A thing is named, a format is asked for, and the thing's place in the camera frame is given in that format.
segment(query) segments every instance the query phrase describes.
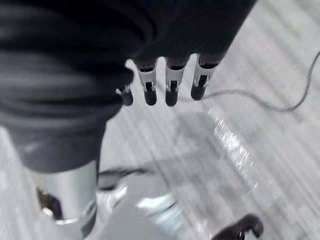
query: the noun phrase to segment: cable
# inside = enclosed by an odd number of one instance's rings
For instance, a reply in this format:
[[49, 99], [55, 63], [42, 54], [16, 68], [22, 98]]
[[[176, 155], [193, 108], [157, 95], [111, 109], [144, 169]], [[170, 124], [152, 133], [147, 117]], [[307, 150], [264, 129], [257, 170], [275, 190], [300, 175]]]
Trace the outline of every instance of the cable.
[[[240, 96], [243, 96], [243, 97], [250, 98], [250, 99], [254, 100], [260, 106], [262, 106], [262, 107], [264, 107], [266, 109], [269, 109], [271, 111], [274, 111], [274, 112], [278, 112], [278, 113], [290, 113], [290, 112], [293, 112], [294, 110], [299, 108], [301, 104], [304, 103], [304, 101], [306, 100], [306, 98], [307, 98], [307, 96], [309, 94], [309, 89], [310, 89], [310, 85], [311, 85], [311, 82], [312, 82], [312, 74], [313, 74], [315, 65], [316, 65], [317, 60], [318, 60], [319, 57], [320, 57], [320, 51], [316, 54], [315, 58], [313, 59], [313, 62], [311, 64], [311, 66], [309, 68], [309, 71], [308, 71], [308, 74], [307, 74], [307, 77], [306, 77], [306, 85], [305, 85], [303, 96], [302, 96], [301, 100], [297, 104], [295, 104], [293, 106], [284, 107], [284, 108], [278, 107], [278, 106], [275, 106], [275, 105], [273, 105], [272, 103], [270, 103], [270, 102], [268, 102], [266, 100], [261, 99], [259, 96], [255, 95], [255, 94], [253, 94], [253, 93], [251, 93], [249, 91], [240, 90], [240, 89], [226, 89], [226, 90], [217, 91], [217, 92], [211, 93], [211, 94], [203, 97], [202, 100], [211, 99], [211, 98], [218, 97], [218, 96], [223, 96], [223, 95], [240, 95]], [[186, 99], [185, 97], [179, 97], [179, 101], [182, 101], [182, 102], [185, 102], [185, 103], [193, 102], [193, 100], [190, 100], [189, 98]]]

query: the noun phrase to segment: floor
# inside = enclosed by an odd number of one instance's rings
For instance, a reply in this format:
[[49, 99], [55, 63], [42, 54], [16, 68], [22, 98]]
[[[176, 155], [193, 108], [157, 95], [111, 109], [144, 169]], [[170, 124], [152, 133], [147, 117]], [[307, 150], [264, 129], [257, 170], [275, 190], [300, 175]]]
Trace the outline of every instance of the floor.
[[[274, 105], [294, 105], [320, 50], [319, 12], [320, 0], [259, 1], [207, 94], [246, 89]], [[238, 95], [191, 101], [195, 60], [173, 108], [164, 101], [163, 59], [155, 106], [145, 104], [135, 79], [133, 106], [108, 123], [102, 169], [143, 166], [163, 174], [199, 240], [248, 212], [262, 218], [263, 240], [320, 239], [320, 63], [303, 105], [277, 113]], [[53, 239], [4, 130], [0, 143], [1, 239]]]

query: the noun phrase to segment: robotic hand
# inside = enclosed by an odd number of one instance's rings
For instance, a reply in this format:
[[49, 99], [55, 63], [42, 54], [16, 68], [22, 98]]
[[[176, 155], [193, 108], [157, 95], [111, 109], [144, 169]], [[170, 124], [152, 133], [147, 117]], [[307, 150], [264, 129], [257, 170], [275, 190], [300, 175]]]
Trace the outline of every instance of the robotic hand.
[[0, 124], [42, 212], [75, 239], [92, 231], [106, 122], [133, 101], [126, 60], [154, 105], [164, 56], [165, 101], [174, 106], [197, 53], [191, 97], [200, 100], [256, 1], [0, 0]]

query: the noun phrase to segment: black clamp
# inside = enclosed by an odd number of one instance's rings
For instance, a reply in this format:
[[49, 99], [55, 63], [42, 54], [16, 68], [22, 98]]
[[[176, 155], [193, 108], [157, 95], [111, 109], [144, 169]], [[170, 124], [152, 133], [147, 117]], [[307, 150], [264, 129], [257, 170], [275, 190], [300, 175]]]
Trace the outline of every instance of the black clamp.
[[264, 232], [262, 221], [254, 214], [248, 214], [234, 224], [222, 229], [211, 240], [245, 240], [246, 233], [252, 231], [258, 239]]

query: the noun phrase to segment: black sleeve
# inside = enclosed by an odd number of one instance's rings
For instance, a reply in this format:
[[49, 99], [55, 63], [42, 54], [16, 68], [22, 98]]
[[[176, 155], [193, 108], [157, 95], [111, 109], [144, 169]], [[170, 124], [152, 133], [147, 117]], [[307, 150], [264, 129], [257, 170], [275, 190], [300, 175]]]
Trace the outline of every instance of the black sleeve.
[[0, 125], [23, 163], [57, 172], [98, 160], [125, 68], [161, 35], [174, 0], [0, 0]]

